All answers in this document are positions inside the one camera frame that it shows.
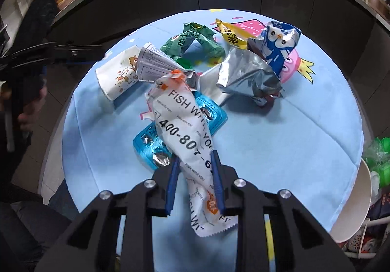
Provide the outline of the person left hand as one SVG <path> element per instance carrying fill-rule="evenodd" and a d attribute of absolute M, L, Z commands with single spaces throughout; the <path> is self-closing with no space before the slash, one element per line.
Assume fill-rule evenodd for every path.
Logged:
<path fill-rule="evenodd" d="M 19 114 L 18 121 L 20 128 L 23 131 L 31 131 L 33 125 L 36 123 L 40 111 L 45 103 L 45 98 L 47 95 L 47 87 L 43 86 L 40 90 L 40 96 L 28 103 L 24 107 L 23 113 Z M 10 99 L 11 90 L 5 85 L 5 82 L 1 82 L 1 111 L 5 111 L 5 102 Z"/>

